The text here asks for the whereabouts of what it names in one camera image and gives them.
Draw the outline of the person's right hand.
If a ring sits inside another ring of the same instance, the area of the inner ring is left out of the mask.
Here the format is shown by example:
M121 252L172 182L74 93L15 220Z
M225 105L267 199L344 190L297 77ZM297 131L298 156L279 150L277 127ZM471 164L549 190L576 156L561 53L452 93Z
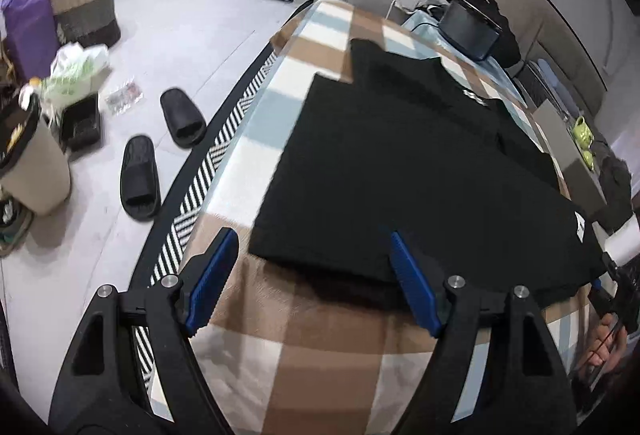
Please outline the person's right hand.
M588 334L588 343L578 366L582 370L602 368L612 371L623 358L627 348L627 331L622 325L615 334L618 318L612 314L604 315Z

